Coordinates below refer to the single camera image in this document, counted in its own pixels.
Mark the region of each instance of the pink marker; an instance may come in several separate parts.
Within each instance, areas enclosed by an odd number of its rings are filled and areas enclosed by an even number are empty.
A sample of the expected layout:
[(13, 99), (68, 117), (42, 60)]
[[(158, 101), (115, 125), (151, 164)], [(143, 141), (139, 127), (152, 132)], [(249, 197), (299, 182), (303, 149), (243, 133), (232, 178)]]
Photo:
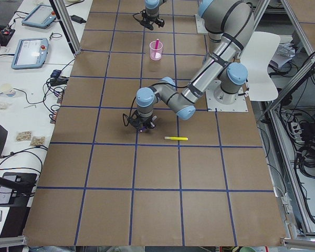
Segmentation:
[(157, 39), (157, 40), (155, 41), (155, 50), (157, 50), (158, 47), (159, 47), (159, 39)]

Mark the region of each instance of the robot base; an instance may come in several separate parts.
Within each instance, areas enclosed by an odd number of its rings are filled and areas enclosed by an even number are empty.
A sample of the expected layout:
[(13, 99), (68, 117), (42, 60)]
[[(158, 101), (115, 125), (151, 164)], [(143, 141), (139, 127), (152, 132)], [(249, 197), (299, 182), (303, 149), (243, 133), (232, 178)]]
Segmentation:
[(244, 96), (237, 96), (237, 100), (229, 105), (222, 104), (216, 100), (214, 92), (217, 87), (221, 84), (221, 81), (213, 81), (205, 91), (206, 103), (208, 111), (215, 112), (248, 112), (247, 104)]

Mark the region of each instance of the pink cup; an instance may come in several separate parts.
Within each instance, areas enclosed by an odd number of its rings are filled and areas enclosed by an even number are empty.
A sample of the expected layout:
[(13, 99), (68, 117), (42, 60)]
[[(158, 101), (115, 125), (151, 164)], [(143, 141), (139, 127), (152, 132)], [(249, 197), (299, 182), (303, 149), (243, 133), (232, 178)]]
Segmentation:
[(157, 49), (155, 49), (155, 44), (156, 44), (156, 40), (150, 42), (149, 44), (150, 57), (152, 60), (160, 60), (162, 57), (163, 44), (161, 43), (161, 41), (159, 41)]

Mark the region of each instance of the blue joint cap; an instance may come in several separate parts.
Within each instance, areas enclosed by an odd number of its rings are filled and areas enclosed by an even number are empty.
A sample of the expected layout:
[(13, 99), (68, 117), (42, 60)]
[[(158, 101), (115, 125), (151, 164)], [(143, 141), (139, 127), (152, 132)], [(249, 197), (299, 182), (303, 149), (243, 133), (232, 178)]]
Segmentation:
[(164, 81), (164, 82), (168, 82), (169, 84), (174, 86), (174, 89), (176, 89), (176, 84), (175, 84), (175, 82), (173, 81), (172, 78), (167, 76), (167, 77), (163, 77), (161, 80)]
[(154, 101), (154, 92), (150, 88), (140, 88), (136, 94), (136, 103), (141, 108), (148, 107)]
[(206, 9), (208, 9), (209, 5), (213, 2), (214, 0), (203, 0), (203, 2), (200, 4), (199, 8), (198, 8), (198, 15), (200, 17), (203, 16), (204, 12), (206, 11)]
[(248, 72), (243, 64), (233, 62), (227, 67), (227, 75), (234, 84), (243, 85), (247, 79)]
[(181, 109), (178, 113), (176, 113), (176, 115), (182, 120), (188, 120), (190, 117), (193, 116), (195, 111), (196, 111), (195, 106), (191, 105), (184, 109)]
[(145, 6), (147, 9), (155, 9), (159, 6), (160, 0), (145, 0)]

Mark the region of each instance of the white chair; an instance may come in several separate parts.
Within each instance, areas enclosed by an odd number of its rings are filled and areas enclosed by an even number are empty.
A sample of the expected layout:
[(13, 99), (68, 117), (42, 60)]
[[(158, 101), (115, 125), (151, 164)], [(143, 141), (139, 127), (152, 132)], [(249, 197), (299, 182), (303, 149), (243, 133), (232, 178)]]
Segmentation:
[(251, 101), (273, 101), (278, 97), (278, 90), (267, 73), (267, 67), (279, 43), (280, 36), (256, 31), (241, 54), (240, 63), (248, 71)]

